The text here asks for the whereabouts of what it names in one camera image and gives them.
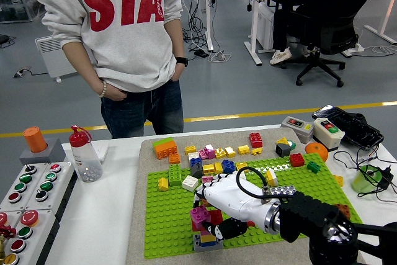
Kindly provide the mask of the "person's right hand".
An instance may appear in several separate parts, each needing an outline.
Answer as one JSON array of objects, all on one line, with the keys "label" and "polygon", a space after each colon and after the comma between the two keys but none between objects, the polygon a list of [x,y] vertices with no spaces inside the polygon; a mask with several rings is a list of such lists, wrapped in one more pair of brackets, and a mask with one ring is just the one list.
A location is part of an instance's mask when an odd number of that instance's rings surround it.
[{"label": "person's right hand", "polygon": [[104,91],[104,97],[113,101],[122,101],[127,98],[127,93],[125,91],[120,90],[111,84],[106,84]]}]

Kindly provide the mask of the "person's left hand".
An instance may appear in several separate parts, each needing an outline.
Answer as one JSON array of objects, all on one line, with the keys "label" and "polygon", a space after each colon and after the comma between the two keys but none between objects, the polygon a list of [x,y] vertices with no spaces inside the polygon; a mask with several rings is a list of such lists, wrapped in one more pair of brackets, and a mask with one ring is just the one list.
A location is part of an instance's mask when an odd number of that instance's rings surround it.
[{"label": "person's left hand", "polygon": [[175,66],[174,74],[171,76],[170,80],[178,81],[183,71],[186,69],[185,64],[177,63]]}]

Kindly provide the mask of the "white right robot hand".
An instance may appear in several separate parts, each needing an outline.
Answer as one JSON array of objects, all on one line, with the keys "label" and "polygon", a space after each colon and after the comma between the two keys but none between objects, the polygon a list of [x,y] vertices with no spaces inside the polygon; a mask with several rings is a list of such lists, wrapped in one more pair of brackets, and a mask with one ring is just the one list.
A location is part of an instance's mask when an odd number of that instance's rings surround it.
[{"label": "white right robot hand", "polygon": [[209,233],[220,240],[227,240],[244,234],[248,229],[248,221],[266,233],[279,233],[279,220],[275,214],[280,202],[272,199],[262,203],[261,199],[251,197],[243,192],[238,184],[255,195],[262,191],[253,183],[244,179],[237,180],[236,174],[217,174],[212,182],[200,185],[195,191],[194,207],[205,199],[213,207],[229,216],[219,225],[205,222],[203,226]]}]

